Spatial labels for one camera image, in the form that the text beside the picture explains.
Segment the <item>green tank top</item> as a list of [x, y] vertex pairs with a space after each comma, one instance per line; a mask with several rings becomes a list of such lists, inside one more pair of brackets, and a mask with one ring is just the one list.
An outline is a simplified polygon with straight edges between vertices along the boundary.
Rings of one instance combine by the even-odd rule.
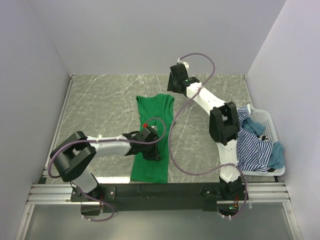
[[163, 138], [157, 143], [160, 161], [144, 159], [141, 153], [134, 157], [130, 180], [144, 183], [166, 184], [169, 169], [169, 130], [174, 118], [175, 98], [169, 94], [157, 94], [151, 97], [137, 96], [137, 109], [140, 125], [155, 126], [158, 135]]

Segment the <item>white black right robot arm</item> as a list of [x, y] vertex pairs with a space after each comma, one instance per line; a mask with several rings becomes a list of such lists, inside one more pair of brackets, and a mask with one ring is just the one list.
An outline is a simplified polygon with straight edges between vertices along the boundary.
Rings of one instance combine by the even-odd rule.
[[219, 99], [196, 77], [189, 77], [186, 66], [177, 63], [170, 67], [167, 90], [183, 94], [197, 103], [209, 115], [208, 132], [217, 144], [222, 168], [219, 187], [213, 192], [220, 198], [230, 200], [242, 187], [242, 178], [238, 165], [236, 145], [240, 123], [236, 104]]

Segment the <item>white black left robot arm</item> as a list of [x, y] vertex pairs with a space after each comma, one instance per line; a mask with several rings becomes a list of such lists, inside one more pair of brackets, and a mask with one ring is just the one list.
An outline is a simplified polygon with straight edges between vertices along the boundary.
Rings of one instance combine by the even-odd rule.
[[82, 190], [88, 201], [103, 200], [105, 191], [87, 170], [94, 158], [104, 156], [134, 156], [142, 154], [147, 161], [160, 161], [157, 143], [164, 136], [153, 126], [123, 133], [115, 137], [91, 137], [76, 131], [50, 153], [49, 165], [54, 165], [58, 178]]

